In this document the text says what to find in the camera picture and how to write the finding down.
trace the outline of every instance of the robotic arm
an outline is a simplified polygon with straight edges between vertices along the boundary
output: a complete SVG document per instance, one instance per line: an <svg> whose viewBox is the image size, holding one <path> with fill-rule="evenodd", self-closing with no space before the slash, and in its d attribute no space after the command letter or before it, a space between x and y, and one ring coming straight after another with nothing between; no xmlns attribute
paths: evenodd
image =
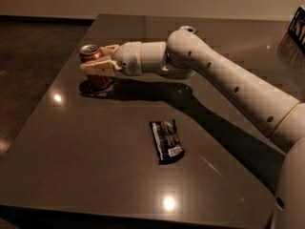
<svg viewBox="0 0 305 229"><path fill-rule="evenodd" d="M127 76L156 73L169 78L188 78L199 73L207 78L263 135L288 152L278 183L272 228L301 228L305 221L302 217L305 105L221 56L195 32L192 27L182 27L169 36L167 43L129 42L122 46L95 47L102 56L83 60L81 69L88 77L115 76L120 71Z"/></svg>

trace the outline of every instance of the brown floor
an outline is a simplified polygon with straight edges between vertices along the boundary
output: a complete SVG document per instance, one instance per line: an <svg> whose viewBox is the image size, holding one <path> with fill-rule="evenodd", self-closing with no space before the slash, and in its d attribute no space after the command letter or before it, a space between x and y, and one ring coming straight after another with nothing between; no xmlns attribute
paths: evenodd
<svg viewBox="0 0 305 229"><path fill-rule="evenodd" d="M0 17L0 161L91 23Z"/></svg>

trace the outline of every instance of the black table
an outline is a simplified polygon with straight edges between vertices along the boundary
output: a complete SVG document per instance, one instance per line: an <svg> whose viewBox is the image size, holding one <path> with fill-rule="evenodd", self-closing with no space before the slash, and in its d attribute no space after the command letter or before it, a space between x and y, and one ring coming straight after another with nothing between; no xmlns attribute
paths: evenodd
<svg viewBox="0 0 305 229"><path fill-rule="evenodd" d="M79 92L86 80L81 46L166 40L183 25L198 28L199 37L240 66L304 98L298 51L285 37L288 22L99 15L0 161L4 215L45 211L112 222L267 224L284 154L202 76L119 74L110 93ZM149 123L167 119L175 119L186 153L162 166ZM173 208L165 206L167 198Z"/></svg>

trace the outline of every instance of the black object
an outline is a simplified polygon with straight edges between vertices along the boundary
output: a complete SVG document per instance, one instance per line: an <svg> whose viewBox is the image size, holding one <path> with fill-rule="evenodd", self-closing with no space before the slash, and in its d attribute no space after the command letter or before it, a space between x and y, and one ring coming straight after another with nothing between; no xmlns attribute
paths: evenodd
<svg viewBox="0 0 305 229"><path fill-rule="evenodd" d="M176 131L175 121L151 121L153 139L159 155L159 164L170 164L184 156Z"/></svg>
<svg viewBox="0 0 305 229"><path fill-rule="evenodd" d="M295 17L288 28L288 34L305 53L305 8L303 6L297 9Z"/></svg>

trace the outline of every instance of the can lid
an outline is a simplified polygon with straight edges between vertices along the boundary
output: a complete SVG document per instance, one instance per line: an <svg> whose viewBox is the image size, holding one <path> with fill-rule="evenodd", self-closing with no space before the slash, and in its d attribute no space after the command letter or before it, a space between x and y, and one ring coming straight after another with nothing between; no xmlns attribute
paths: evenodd
<svg viewBox="0 0 305 229"><path fill-rule="evenodd" d="M97 45L85 45L80 49L80 53L85 55L92 55L99 51L99 47Z"/></svg>

